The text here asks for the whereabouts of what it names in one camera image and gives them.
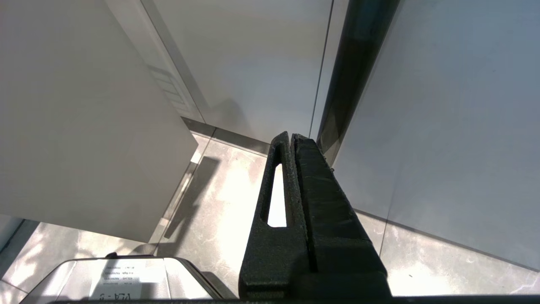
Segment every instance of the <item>white label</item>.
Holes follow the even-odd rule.
[[[140,299],[140,275],[145,266],[144,259],[103,260],[103,267],[92,280],[90,300]]]

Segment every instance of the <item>white wall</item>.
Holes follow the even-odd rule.
[[[540,269],[540,2],[401,3],[335,174],[360,210]]]
[[[309,135],[331,0],[143,3],[206,123]]]

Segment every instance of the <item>dark vertical trim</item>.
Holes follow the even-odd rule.
[[[399,0],[351,0],[317,145],[332,165],[360,101]]]

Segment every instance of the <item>grey floor tile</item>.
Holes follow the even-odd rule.
[[[210,140],[157,255],[190,260],[238,295],[266,158]]]
[[[375,250],[380,255],[386,221],[381,221],[379,219],[359,212],[356,212],[356,216],[358,216],[362,227],[364,227],[364,230],[371,239],[373,247],[375,247]]]
[[[53,224],[40,223],[19,252],[3,281],[30,292],[62,262],[85,257],[151,254],[155,244],[120,239]]]
[[[26,292],[0,281],[0,303],[19,304],[26,295]]]
[[[537,294],[539,274],[388,224],[381,249],[392,294]]]

